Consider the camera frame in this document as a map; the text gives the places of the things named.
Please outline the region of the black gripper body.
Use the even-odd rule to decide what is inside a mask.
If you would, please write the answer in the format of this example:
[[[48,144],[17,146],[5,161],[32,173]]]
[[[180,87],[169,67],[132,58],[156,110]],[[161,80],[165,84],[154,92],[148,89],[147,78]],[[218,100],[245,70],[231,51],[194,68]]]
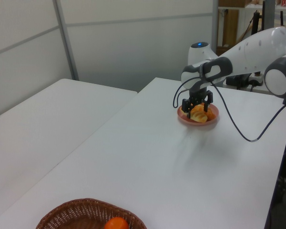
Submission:
[[[207,89],[199,89],[198,91],[195,91],[194,89],[189,90],[189,100],[191,105],[199,105],[201,103],[206,103],[207,97]]]

